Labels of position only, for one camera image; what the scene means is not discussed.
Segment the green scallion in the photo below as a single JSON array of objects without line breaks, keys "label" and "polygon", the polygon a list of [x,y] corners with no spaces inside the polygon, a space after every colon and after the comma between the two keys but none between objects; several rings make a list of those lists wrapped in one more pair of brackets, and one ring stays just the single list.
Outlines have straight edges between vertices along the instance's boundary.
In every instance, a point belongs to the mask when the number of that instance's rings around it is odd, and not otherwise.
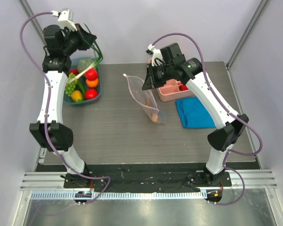
[{"label": "green scallion", "polygon": [[97,37],[90,38],[92,36],[88,26],[85,24],[86,29],[88,30],[87,34],[83,34],[81,30],[78,30],[79,36],[83,39],[84,43],[87,44],[89,48],[91,48],[94,52],[94,57],[91,57],[89,59],[89,65],[85,66],[85,69],[79,72],[78,75],[76,75],[73,78],[68,78],[67,84],[70,84],[76,80],[79,80],[86,72],[88,72],[90,69],[95,69],[97,65],[103,60],[103,54],[101,49],[99,48],[99,45],[96,42]]}]

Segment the clear zip top bag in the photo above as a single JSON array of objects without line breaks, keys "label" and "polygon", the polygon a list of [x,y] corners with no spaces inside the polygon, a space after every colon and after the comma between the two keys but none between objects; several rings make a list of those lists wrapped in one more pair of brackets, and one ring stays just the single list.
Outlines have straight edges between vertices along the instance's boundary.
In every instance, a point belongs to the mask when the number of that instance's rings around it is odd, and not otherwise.
[{"label": "clear zip top bag", "polygon": [[125,73],[123,73],[123,76],[127,80],[128,89],[129,92],[134,99],[136,103],[138,103],[144,112],[147,114],[147,116],[150,119],[150,114],[148,112],[148,107],[146,106],[147,99],[150,102],[150,108],[153,110],[153,112],[158,114],[158,122],[157,123],[163,123],[166,124],[166,116],[165,114],[159,109],[157,102],[153,96],[153,93],[151,90],[142,90],[142,86],[144,84],[144,80],[137,77],[137,76],[130,76]]}]

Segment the green netted melon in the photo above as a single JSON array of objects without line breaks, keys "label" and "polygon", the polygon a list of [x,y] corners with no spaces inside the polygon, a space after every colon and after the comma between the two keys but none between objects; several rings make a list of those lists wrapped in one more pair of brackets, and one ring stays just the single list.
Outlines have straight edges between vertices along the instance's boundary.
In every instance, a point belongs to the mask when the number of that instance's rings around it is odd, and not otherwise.
[{"label": "green netted melon", "polygon": [[79,60],[77,65],[77,70],[79,73],[83,72],[86,68],[88,68],[96,59],[94,57],[86,57]]}]

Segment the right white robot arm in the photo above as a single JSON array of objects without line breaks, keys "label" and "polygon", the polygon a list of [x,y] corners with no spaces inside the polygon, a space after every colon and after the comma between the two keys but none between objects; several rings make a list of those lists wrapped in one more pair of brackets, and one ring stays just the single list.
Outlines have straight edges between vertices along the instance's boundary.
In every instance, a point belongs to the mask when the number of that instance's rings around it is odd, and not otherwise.
[{"label": "right white robot arm", "polygon": [[146,53],[152,56],[142,90],[163,87],[168,80],[180,81],[199,99],[211,116],[216,130],[208,135],[211,146],[209,159],[203,169],[202,182],[214,186],[225,172],[224,159],[237,142],[249,122],[245,114],[238,114],[211,82],[203,59],[186,59],[178,43],[161,49],[150,44]]}]

